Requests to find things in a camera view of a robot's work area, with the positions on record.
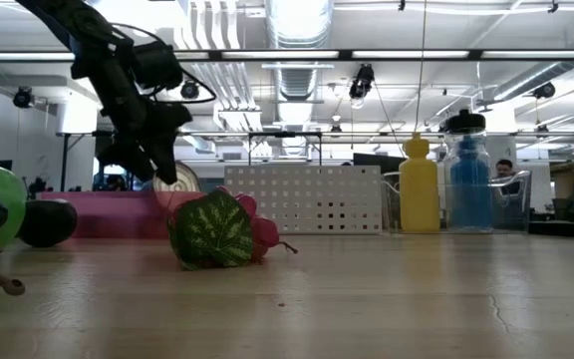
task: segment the white pegboard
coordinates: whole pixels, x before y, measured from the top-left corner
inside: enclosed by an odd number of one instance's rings
[[[247,193],[281,234],[382,232],[380,168],[226,167],[225,186]]]

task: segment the yellow squeeze bottle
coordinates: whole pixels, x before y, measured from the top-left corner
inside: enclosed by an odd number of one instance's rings
[[[400,207],[404,232],[439,232],[437,165],[427,160],[429,141],[414,133],[405,143],[409,158],[400,164]]]

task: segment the clear plastic jar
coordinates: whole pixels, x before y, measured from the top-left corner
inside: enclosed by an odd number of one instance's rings
[[[485,147],[485,118],[462,110],[446,122],[444,158],[448,229],[492,230],[490,156]]]

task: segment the office desk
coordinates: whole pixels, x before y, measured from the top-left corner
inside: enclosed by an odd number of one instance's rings
[[[17,245],[0,359],[574,358],[574,239],[285,237],[183,272],[164,240]]]
[[[567,220],[531,221],[528,225],[531,234],[574,237],[574,222]]]

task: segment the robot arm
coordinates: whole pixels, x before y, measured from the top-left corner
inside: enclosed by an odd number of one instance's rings
[[[173,144],[177,130],[191,121],[181,103],[163,103],[141,95],[178,87],[183,70],[171,46],[160,40],[134,46],[83,0],[17,0],[35,14],[75,54],[73,79],[89,78],[103,105],[101,114],[115,126],[113,143],[98,155],[102,166],[120,165],[140,180],[156,175],[176,182]]]

